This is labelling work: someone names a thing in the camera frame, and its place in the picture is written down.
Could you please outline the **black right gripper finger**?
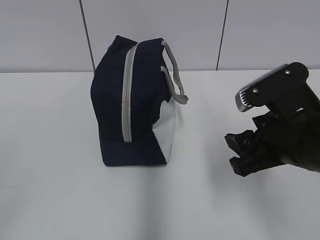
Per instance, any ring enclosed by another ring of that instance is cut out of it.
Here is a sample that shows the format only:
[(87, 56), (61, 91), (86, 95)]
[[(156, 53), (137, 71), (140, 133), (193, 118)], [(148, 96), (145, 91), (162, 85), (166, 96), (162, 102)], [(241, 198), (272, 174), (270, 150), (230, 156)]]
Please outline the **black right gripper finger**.
[(254, 136), (253, 130), (245, 130), (242, 133), (227, 133), (224, 136), (227, 146), (233, 150), (238, 156), (242, 156), (245, 150), (251, 144)]
[(254, 156), (232, 157), (229, 163), (236, 175), (246, 177), (260, 170), (259, 160)]

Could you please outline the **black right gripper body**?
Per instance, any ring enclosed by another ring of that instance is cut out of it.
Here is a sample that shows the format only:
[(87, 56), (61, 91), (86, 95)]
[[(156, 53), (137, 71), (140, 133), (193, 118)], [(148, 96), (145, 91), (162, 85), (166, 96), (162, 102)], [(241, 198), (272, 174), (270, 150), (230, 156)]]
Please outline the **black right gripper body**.
[(262, 136), (248, 153), (258, 159), (259, 171), (282, 165), (320, 171), (318, 112), (301, 110), (293, 119), (277, 119), (262, 130)]

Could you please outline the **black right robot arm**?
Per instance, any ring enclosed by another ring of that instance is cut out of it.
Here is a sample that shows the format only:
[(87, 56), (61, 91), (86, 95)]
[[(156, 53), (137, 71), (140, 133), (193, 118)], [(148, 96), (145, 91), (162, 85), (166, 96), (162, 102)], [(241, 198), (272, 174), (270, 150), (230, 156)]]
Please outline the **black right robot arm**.
[(235, 174), (292, 165), (320, 171), (320, 100), (306, 88), (266, 105), (269, 112), (253, 117), (256, 131), (228, 133), (224, 139), (237, 155), (229, 160)]

